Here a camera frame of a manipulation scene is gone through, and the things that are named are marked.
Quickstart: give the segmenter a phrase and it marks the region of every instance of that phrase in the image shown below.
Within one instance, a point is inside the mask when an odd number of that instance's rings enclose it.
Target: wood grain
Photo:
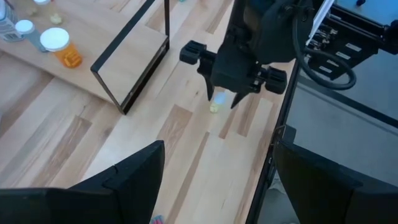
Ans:
[[[197,66],[178,59],[181,47],[189,40],[217,51],[228,25],[231,2],[173,3],[170,50],[126,116],[58,79],[45,84],[41,72],[7,54],[1,56],[0,111],[12,109],[20,115],[7,118],[9,127],[0,137],[0,187],[69,187],[155,139],[163,139],[167,165],[154,215],[163,215],[167,223],[245,223],[284,95],[263,88],[231,110],[234,93],[217,88],[225,91],[226,102],[212,114]],[[115,32],[124,23],[113,26],[101,18],[101,13],[119,11],[120,21],[127,21],[142,3],[89,0],[80,2],[83,7],[71,14],[86,12],[84,20]],[[163,29],[158,13],[163,10],[162,3],[155,0],[139,21],[143,29],[156,32],[145,27],[149,21]],[[101,13],[86,11],[90,4],[97,5]],[[123,47],[119,54],[140,52],[151,38],[137,41],[140,46],[136,49]],[[290,74],[293,62],[272,66]],[[109,74],[113,74],[114,69],[109,68]],[[121,70],[127,72],[128,66]],[[42,86],[42,90],[28,97],[24,93],[32,86]]]
[[[187,126],[192,113],[175,105],[156,139],[165,141],[165,166],[169,163],[175,147]]]
[[[28,88],[22,96],[2,114],[3,122],[0,124],[0,138],[1,136],[14,124],[19,116],[29,107],[30,103],[43,91],[43,89],[50,83],[52,76],[43,74],[33,85]]]
[[[54,55],[37,51],[28,41],[3,43],[0,49],[112,103],[90,67],[130,18],[101,7],[99,3],[79,0],[56,3],[66,18],[60,27],[68,31],[71,41],[83,56],[83,63],[79,67],[64,67]],[[24,10],[18,7],[17,13],[20,17],[27,17]],[[37,30],[52,27],[44,17],[30,19]],[[138,24],[103,65],[99,73],[119,102],[125,99],[164,40],[165,35]]]
[[[83,118],[75,117],[69,126],[67,132],[56,146],[50,156],[48,163],[42,168],[40,174],[32,183],[33,187],[47,186],[53,179],[64,163],[76,149],[82,137],[90,128],[91,123]]]
[[[250,94],[248,97],[248,103],[246,104],[243,112],[243,118],[238,127],[238,134],[242,136],[248,136],[250,125],[254,118],[254,114],[257,111],[257,107],[260,103],[260,94]]]
[[[202,154],[205,149],[209,135],[210,135],[209,132],[206,132],[200,145],[199,145],[199,149],[197,150],[197,153],[196,153],[195,157],[193,158],[192,164],[189,167],[188,173],[182,183],[181,189],[177,195],[177,198],[174,201],[172,210],[170,212],[170,216],[167,219],[167,223],[175,223],[175,221],[182,209],[182,205],[183,205],[185,197],[187,196],[188,191],[191,187],[193,176],[195,175],[195,172],[198,169],[199,162],[202,158]]]
[[[90,120],[92,125],[50,185],[70,187],[79,183],[120,117],[120,112],[108,103],[99,108],[96,116]]]

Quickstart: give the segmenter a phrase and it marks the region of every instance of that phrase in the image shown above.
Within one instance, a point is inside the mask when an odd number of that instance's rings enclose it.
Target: black metal rod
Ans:
[[[112,40],[112,42],[107,46],[107,48],[104,50],[104,52],[98,57],[98,59],[94,62],[94,64],[91,66],[91,71],[98,72],[101,67],[105,64],[107,59],[113,54],[113,52],[119,47],[121,42],[124,40],[124,38],[127,37],[127,35],[130,33],[132,28],[136,26],[138,21],[142,18],[142,16],[145,14],[145,12],[149,9],[149,7],[154,3],[155,0],[147,0],[133,15],[133,17],[130,19],[129,22],[123,27],[123,29],[117,34],[117,36]]]
[[[384,25],[363,17],[353,11],[347,10],[342,6],[334,4],[331,7],[330,12],[332,15],[337,16],[342,21],[346,21],[349,24],[352,24],[353,26],[362,30],[366,30],[367,32],[378,37],[384,34]]]
[[[98,72],[91,70],[92,74],[95,76],[95,78],[98,80],[99,84],[104,88],[105,92],[108,94],[108,96],[111,98],[112,102],[116,105],[120,113],[125,114],[121,105],[119,102],[116,100],[114,95],[112,94],[111,90],[108,88],[108,86],[105,84],[104,80],[101,78],[101,76],[98,74]]]
[[[152,58],[142,75],[139,77],[137,82],[134,84],[133,88],[131,89],[128,96],[124,99],[121,108],[123,109],[123,114],[127,114],[129,112],[132,104],[137,100],[138,96],[140,95],[141,91],[146,86],[147,82],[154,74],[156,68],[159,66],[161,61],[163,60],[165,54],[169,51],[166,47],[169,44],[169,38],[167,37],[163,44],[160,46],[158,51],[156,52],[155,56]]]
[[[164,0],[164,22],[167,38],[166,50],[170,48],[170,0]]]

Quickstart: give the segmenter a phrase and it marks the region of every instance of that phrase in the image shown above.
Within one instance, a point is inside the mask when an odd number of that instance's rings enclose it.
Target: small colorful object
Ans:
[[[150,220],[149,224],[164,224],[163,215],[157,215]]]

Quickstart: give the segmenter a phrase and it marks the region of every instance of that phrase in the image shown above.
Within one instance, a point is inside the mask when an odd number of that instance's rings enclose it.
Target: black clamp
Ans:
[[[211,82],[211,74],[216,61],[216,56],[216,53],[210,52],[206,49],[205,44],[201,44],[193,40],[185,45],[180,52],[180,61],[182,62],[194,65],[198,60],[200,60],[197,72],[205,78],[209,101],[211,100],[215,89],[215,86]],[[283,94],[287,86],[286,72],[273,67],[261,68],[259,66],[258,69],[253,71],[251,78],[253,83],[248,88],[248,91],[237,92],[232,102],[232,108],[249,93],[259,93],[261,85],[264,82],[266,83],[266,90],[277,94]]]

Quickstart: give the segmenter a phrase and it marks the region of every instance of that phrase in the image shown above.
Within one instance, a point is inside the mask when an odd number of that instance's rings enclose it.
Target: small yellow object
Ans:
[[[220,108],[220,105],[218,105],[218,104],[216,104],[216,103],[211,103],[211,105],[210,105],[210,112],[212,112],[212,113],[217,113],[218,112],[218,110],[219,110],[219,108]]]
[[[32,7],[30,9],[26,9],[26,14],[28,16],[34,16],[37,14],[37,8],[36,7]]]
[[[55,13],[52,16],[50,16],[50,21],[54,25],[59,25],[62,23],[62,17],[60,17],[58,13]]]
[[[225,92],[219,92],[210,105],[210,112],[217,113],[225,101]]]

